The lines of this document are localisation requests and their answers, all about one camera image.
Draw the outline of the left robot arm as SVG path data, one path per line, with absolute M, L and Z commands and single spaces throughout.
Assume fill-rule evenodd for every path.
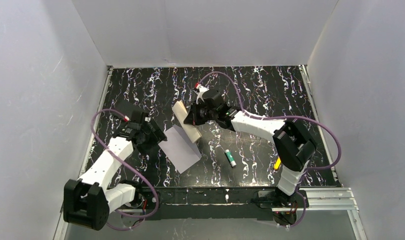
M 118 212 L 120 207 L 127 204 L 141 208 L 141 215 L 130 215 L 140 221 L 157 211 L 160 200 L 155 187 L 139 171 L 126 163 L 126 159 L 135 151 L 144 153 L 167 140 L 156 121 L 143 109 L 132 108 L 126 113 L 109 109 L 109 112 L 120 119 L 119 126 L 109 142 L 105 143 L 95 130 L 98 114 L 92 117 L 91 132 L 104 147 L 104 151 L 85 173 L 77 180 L 68 180 L 63 189 L 63 220 L 96 231 L 107 225 L 112 212 Z M 133 180 L 121 181 L 110 188 L 109 184 L 121 166 L 135 173 L 149 187 L 153 196 L 150 197 L 140 184 Z

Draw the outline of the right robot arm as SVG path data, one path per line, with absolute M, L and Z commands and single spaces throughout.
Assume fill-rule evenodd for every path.
M 202 85 L 194 88 L 196 100 L 182 120 L 186 126 L 200 126 L 209 121 L 233 132 L 255 135 L 273 142 L 281 160 L 282 171 L 276 194 L 292 197 L 308 162 L 317 150 L 317 143 L 298 119 L 266 120 L 250 116 L 236 106 L 229 106 L 219 91 Z

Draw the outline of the green white glue stick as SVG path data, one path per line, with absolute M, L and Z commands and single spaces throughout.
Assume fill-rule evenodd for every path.
M 226 150 L 224 151 L 224 154 L 226 155 L 227 160 L 228 160 L 230 166 L 231 166 L 232 168 L 235 168 L 235 167 L 237 166 L 237 164 L 236 164 L 236 161 L 235 161 L 234 157 L 232 156 L 231 151 L 230 151 L 229 149 L 226 149 Z

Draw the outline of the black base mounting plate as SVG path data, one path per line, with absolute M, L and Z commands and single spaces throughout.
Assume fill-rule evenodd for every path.
M 149 221 L 175 219 L 278 220 L 292 225 L 310 206 L 307 192 L 280 196 L 275 187 L 157 187 L 159 207 Z

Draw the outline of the yellow handled screwdriver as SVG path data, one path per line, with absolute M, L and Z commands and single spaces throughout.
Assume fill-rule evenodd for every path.
M 273 170 L 274 170 L 274 171 L 277 171 L 277 170 L 280 168 L 281 163 L 282 163 L 282 161 L 281 161 L 281 159 L 278 157 L 278 158 L 276 159 L 274 165 L 273 165 Z

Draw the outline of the aluminium frame rail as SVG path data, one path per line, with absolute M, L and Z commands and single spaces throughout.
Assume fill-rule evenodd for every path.
M 148 110 L 166 130 L 177 123 L 172 106 L 176 101 L 188 105 L 192 88 L 203 80 L 205 86 L 222 90 L 234 105 L 243 102 L 246 110 L 258 115 L 298 115 L 317 117 L 309 92 L 308 75 L 300 66 L 244 67 L 110 67 L 101 98 L 102 108 L 113 108 L 128 100 Z M 306 124 L 318 147 L 309 162 L 301 190 L 306 191 L 309 211 L 357 211 L 349 187 L 341 186 L 334 168 L 321 170 L 334 161 L 330 151 L 337 143 L 326 143 L 328 132 L 314 123 Z M 148 154 L 134 154 L 127 161 L 135 165 L 155 186 L 160 187 L 275 187 L 278 156 L 271 142 L 243 133 L 222 130 L 215 123 L 201 128 L 198 147 L 201 160 L 179 173 L 159 147 Z M 236 167 L 231 167 L 225 150 L 230 150 Z

